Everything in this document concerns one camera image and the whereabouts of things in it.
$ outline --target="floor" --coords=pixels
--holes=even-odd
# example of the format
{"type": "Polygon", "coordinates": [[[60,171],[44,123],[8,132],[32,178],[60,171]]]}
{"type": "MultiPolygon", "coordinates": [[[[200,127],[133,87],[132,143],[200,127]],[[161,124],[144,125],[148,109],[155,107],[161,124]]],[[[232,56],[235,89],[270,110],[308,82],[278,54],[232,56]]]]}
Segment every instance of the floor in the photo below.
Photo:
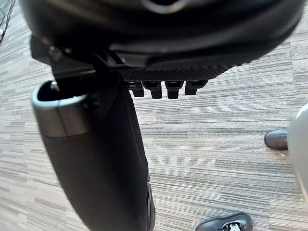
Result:
{"type": "MultiPolygon", "coordinates": [[[[0,230],[86,231],[41,141],[30,93],[52,78],[33,60],[18,3],[0,44],[0,230]]],[[[308,7],[296,32],[260,60],[209,81],[195,97],[134,99],[151,173],[156,231],[192,231],[245,211],[255,231],[308,230],[290,157],[264,134],[308,101],[308,7]]]]}

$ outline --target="cable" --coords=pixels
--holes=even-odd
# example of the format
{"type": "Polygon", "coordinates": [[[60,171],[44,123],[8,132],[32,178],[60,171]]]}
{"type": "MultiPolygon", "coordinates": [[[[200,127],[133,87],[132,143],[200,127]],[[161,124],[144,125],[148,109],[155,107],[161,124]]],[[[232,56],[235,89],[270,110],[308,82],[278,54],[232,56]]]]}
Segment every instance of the cable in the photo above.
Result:
{"type": "Polygon", "coordinates": [[[3,23],[3,20],[4,20],[4,18],[5,18],[5,13],[3,12],[3,10],[1,9],[1,7],[0,7],[0,11],[2,12],[2,14],[3,14],[3,18],[1,19],[1,22],[0,22],[0,25],[2,25],[2,23],[3,23]]]}
{"type": "Polygon", "coordinates": [[[9,20],[10,20],[11,13],[12,13],[12,9],[13,9],[13,6],[14,6],[15,2],[16,2],[16,0],[12,0],[11,6],[10,6],[9,11],[8,11],[8,14],[6,15],[5,29],[4,29],[4,31],[3,31],[2,36],[0,37],[0,43],[3,41],[3,38],[4,38],[4,35],[5,35],[5,32],[6,32],[6,29],[8,28],[9,20]]]}

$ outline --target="foot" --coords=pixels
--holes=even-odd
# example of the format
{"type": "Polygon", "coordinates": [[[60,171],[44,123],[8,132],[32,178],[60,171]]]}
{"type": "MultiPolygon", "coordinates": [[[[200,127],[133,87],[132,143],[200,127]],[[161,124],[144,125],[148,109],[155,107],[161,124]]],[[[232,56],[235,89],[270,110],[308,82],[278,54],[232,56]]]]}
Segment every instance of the foot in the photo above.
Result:
{"type": "Polygon", "coordinates": [[[274,150],[288,150],[287,133],[287,128],[270,131],[264,136],[264,143],[274,150]]]}

